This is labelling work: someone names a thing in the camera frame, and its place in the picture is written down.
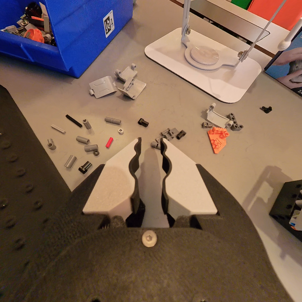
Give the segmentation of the green panel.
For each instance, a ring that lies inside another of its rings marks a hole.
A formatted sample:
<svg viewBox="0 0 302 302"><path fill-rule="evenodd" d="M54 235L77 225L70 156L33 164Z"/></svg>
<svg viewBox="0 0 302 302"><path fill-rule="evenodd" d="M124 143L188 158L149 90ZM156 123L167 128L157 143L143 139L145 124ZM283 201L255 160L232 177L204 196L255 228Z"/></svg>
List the green panel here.
<svg viewBox="0 0 302 302"><path fill-rule="evenodd" d="M231 3L247 10L253 0L231 0Z"/></svg>

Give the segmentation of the black block with holes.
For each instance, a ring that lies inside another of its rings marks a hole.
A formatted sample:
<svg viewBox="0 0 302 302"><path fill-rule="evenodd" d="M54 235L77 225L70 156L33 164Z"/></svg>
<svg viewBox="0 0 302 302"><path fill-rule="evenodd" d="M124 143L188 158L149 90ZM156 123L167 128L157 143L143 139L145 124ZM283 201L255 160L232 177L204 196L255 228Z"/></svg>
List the black block with holes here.
<svg viewBox="0 0 302 302"><path fill-rule="evenodd" d="M301 222L301 190L302 180L284 183L269 215L287 231L302 241Z"/></svg>

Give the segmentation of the orange toy wedge piece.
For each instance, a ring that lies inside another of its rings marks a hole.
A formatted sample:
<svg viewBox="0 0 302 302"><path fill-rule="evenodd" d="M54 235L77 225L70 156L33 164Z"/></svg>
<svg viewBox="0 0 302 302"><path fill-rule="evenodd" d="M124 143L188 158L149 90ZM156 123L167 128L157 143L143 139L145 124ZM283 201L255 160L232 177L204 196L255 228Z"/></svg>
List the orange toy wedge piece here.
<svg viewBox="0 0 302 302"><path fill-rule="evenodd" d="M225 128L213 127L208 132L213 152L218 154L226 146L226 138L229 136Z"/></svg>

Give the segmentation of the grey arched panel with pins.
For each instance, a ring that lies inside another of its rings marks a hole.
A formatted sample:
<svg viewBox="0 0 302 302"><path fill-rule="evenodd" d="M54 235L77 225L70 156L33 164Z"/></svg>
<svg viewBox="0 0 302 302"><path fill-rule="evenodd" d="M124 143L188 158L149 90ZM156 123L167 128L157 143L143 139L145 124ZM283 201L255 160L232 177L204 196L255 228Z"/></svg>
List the grey arched panel with pins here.
<svg viewBox="0 0 302 302"><path fill-rule="evenodd" d="M207 110L206 120L219 128L232 127L233 121L215 112L215 106L216 103L212 103L209 106L209 109Z"/></svg>

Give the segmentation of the blue plastic bin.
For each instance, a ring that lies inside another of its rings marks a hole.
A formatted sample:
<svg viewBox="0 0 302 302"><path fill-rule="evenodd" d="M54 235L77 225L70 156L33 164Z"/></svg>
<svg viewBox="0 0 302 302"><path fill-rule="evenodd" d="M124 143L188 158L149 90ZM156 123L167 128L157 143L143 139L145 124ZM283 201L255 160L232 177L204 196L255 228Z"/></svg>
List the blue plastic bin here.
<svg viewBox="0 0 302 302"><path fill-rule="evenodd" d="M131 0L46 0L55 46L1 32L2 55L79 78L133 16Z"/></svg>

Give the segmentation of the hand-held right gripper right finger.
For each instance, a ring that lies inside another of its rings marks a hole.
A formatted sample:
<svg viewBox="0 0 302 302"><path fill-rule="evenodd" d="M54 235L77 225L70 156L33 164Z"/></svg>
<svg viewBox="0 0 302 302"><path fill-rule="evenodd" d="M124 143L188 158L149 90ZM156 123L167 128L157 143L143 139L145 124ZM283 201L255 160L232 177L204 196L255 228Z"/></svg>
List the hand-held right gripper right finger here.
<svg viewBox="0 0 302 302"><path fill-rule="evenodd" d="M164 214L217 214L197 164L165 138L161 138L160 148L166 173L161 197Z"/></svg>

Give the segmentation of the grey curved toy panel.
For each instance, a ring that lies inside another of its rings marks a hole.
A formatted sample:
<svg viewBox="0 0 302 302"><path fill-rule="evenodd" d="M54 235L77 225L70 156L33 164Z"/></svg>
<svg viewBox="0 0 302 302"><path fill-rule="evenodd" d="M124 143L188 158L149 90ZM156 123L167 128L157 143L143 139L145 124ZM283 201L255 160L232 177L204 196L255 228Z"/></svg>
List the grey curved toy panel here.
<svg viewBox="0 0 302 302"><path fill-rule="evenodd" d="M89 94L100 98L110 93L116 92L117 87L111 76L100 78L96 81L89 83L90 89Z"/></svg>

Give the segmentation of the white metal stand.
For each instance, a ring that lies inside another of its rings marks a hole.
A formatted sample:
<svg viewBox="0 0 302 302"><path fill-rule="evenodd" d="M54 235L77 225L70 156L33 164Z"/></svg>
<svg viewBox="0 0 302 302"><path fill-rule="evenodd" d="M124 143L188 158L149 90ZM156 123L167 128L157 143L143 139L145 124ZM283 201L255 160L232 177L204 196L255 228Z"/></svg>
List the white metal stand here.
<svg viewBox="0 0 302 302"><path fill-rule="evenodd" d="M285 2L281 3L252 46L238 53L192 30L189 26L191 1L184 1L182 28L148 45L145 54L216 99L235 103L262 71L258 62L247 57Z"/></svg>

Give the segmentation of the dark grey angled toy beam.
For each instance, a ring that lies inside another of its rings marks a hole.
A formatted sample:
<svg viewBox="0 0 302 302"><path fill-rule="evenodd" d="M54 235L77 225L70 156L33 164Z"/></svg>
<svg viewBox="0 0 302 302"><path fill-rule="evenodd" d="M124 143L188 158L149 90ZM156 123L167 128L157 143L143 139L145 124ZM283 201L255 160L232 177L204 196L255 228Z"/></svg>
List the dark grey angled toy beam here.
<svg viewBox="0 0 302 302"><path fill-rule="evenodd" d="M227 118L233 122L232 126L230 127L232 131L240 131L243 129L243 125L239 124L236 120L236 117L233 113L229 113Z"/></svg>

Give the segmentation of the black perforated board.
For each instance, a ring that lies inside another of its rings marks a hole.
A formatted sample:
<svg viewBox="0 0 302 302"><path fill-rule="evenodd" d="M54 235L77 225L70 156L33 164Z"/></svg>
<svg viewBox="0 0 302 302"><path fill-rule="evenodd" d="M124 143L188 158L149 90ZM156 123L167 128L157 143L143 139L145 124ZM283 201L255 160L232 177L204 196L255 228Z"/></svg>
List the black perforated board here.
<svg viewBox="0 0 302 302"><path fill-rule="evenodd" d="M3 86L0 106L1 301L9 301L71 191Z"/></svg>

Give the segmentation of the pile of toy building parts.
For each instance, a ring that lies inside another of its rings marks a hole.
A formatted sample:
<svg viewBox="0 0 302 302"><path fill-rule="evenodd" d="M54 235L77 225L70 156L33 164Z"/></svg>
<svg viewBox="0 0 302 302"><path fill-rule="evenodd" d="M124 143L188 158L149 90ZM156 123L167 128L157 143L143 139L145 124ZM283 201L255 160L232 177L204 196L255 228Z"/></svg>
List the pile of toy building parts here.
<svg viewBox="0 0 302 302"><path fill-rule="evenodd" d="M57 47L47 8L41 2L30 2L16 25L1 26L1 32Z"/></svg>

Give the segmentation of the beige shelf board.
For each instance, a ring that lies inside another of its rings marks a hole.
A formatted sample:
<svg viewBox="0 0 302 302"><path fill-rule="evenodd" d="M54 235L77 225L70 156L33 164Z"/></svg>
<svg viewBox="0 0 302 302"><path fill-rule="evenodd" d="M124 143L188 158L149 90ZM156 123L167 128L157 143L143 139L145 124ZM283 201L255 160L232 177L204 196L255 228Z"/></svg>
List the beige shelf board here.
<svg viewBox="0 0 302 302"><path fill-rule="evenodd" d="M268 23L262 17L225 0L191 1L190 11L224 26L251 42L256 40ZM257 46L275 55L278 44L288 33L289 30L271 23L257 42Z"/></svg>

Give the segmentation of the black toy axle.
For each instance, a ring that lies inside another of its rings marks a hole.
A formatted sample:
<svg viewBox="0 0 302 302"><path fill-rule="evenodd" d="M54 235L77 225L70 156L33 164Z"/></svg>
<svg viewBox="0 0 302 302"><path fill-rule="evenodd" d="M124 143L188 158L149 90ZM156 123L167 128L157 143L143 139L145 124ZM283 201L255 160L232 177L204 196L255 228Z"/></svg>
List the black toy axle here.
<svg viewBox="0 0 302 302"><path fill-rule="evenodd" d="M71 121L72 123L74 123L76 126L82 128L83 125L82 123L78 122L77 120L75 120L73 117L71 117L70 115L66 115L66 118Z"/></svg>

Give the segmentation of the white round cap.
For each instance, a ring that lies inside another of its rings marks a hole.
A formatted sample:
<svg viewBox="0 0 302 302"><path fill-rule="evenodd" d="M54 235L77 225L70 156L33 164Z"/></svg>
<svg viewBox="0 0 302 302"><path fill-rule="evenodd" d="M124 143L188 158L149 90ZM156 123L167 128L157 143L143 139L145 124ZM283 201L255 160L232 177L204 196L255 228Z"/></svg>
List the white round cap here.
<svg viewBox="0 0 302 302"><path fill-rule="evenodd" d="M300 18L297 21L297 23L293 26L293 28L287 34L287 36L278 44L277 48L279 51L284 51L285 49L287 49L290 46L292 39L297 34L297 32L300 30L301 26L302 26L302 18Z"/></svg>

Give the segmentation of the grey toy hinge assembly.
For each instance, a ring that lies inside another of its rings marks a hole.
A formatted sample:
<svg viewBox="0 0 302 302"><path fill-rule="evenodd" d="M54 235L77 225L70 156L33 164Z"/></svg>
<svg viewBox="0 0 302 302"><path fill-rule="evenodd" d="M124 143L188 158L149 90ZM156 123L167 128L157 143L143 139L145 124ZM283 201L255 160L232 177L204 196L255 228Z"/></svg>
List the grey toy hinge assembly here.
<svg viewBox="0 0 302 302"><path fill-rule="evenodd" d="M160 135L161 135L163 138L165 138L165 139L167 139L168 141L170 141L170 140L172 140L173 138L175 138L175 137L179 134L179 132L180 132L180 131L178 131L176 128L172 128L172 129L168 128L168 129L162 131L162 132L160 133Z"/></svg>

